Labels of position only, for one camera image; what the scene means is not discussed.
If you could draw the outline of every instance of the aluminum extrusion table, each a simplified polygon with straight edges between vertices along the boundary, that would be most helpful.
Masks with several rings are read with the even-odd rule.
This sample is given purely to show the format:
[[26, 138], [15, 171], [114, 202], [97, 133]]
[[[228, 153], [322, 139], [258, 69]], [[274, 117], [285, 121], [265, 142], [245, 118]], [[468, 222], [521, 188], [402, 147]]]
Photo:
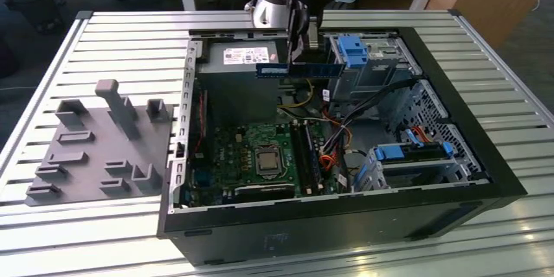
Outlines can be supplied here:
[[133, 102], [163, 98], [178, 110], [189, 29], [252, 27], [244, 12], [99, 12], [73, 24], [0, 154], [2, 276], [554, 273], [554, 118], [465, 18], [446, 11], [333, 11], [324, 26], [417, 29], [529, 196], [437, 239], [197, 268], [155, 237], [159, 196], [30, 208], [26, 190], [57, 131], [61, 100], [105, 106], [95, 83], [114, 78]]

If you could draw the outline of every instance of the blue plastic latch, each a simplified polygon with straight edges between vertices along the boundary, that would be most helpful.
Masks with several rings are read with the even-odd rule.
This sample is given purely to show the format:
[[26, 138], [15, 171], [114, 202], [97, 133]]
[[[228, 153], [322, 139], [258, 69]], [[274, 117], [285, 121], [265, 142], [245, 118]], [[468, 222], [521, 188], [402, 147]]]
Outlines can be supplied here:
[[370, 60], [368, 47], [358, 36], [340, 36], [340, 49], [349, 68], [362, 68], [366, 66]]
[[425, 146], [424, 143], [416, 137], [414, 132], [410, 129], [406, 130], [406, 134], [408, 134], [408, 137], [410, 138], [410, 140], [414, 142], [414, 144], [417, 146], [420, 146], [420, 147]]
[[384, 150], [381, 149], [381, 147], [378, 147], [376, 149], [376, 156], [377, 156], [378, 160], [384, 160], [385, 159], [385, 154], [384, 154]]
[[381, 150], [385, 153], [386, 159], [401, 159], [405, 158], [405, 153], [398, 145], [381, 146]]
[[448, 153], [449, 157], [453, 157], [455, 148], [452, 147], [452, 144], [449, 142], [442, 142], [442, 148], [445, 149], [445, 152]]
[[354, 178], [354, 183], [353, 185], [357, 185], [358, 182], [361, 181], [361, 179], [364, 178], [364, 176], [366, 175], [366, 171], [368, 171], [368, 165], [364, 165], [361, 172], [358, 172], [357, 177]]

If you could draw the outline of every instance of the cpu socket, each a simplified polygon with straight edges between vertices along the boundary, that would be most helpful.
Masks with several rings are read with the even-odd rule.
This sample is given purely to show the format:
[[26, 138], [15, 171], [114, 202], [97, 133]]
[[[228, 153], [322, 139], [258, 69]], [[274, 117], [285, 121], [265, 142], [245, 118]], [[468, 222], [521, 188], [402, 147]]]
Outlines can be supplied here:
[[281, 148], [277, 145], [261, 145], [256, 149], [257, 174], [273, 180], [284, 172]]

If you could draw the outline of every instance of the ram slot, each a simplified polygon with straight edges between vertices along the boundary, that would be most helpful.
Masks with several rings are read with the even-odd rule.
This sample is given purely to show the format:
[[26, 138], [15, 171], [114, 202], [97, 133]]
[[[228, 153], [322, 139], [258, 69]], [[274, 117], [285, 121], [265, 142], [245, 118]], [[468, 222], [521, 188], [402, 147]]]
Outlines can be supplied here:
[[301, 190], [305, 195], [313, 195], [310, 149], [305, 129], [306, 127], [304, 125], [290, 123], [294, 162], [297, 163]]
[[314, 193], [318, 193], [324, 189], [322, 185], [322, 170], [320, 169], [320, 157], [318, 150], [314, 146], [314, 140], [312, 139], [310, 125], [305, 121], [304, 128], [305, 135], [309, 142], [309, 158], [310, 158], [310, 184]]

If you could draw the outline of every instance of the motherboard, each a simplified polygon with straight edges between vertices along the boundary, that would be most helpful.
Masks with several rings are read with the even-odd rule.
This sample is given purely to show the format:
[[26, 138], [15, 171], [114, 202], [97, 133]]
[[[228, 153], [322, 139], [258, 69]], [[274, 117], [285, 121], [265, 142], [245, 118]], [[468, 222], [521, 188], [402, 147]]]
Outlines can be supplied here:
[[217, 128], [212, 165], [194, 174], [201, 205], [333, 193], [337, 182], [324, 178], [317, 158], [306, 153], [309, 139], [317, 150], [325, 143], [320, 123]]

